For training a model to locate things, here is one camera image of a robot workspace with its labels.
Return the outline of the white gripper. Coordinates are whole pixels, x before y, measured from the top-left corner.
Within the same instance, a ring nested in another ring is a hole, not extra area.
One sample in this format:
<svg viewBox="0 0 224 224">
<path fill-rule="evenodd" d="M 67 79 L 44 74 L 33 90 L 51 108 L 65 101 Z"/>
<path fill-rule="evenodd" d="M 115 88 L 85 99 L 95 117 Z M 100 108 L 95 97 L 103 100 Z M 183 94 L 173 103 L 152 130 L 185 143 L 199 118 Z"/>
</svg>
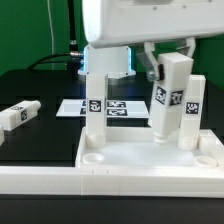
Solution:
<svg viewBox="0 0 224 224">
<path fill-rule="evenodd" d="M 82 13 L 86 40 L 95 48 L 145 42 L 137 58 L 149 82 L 164 79 L 153 42 L 179 39 L 178 52 L 192 58 L 194 37 L 224 33 L 224 0 L 82 0 Z"/>
</svg>

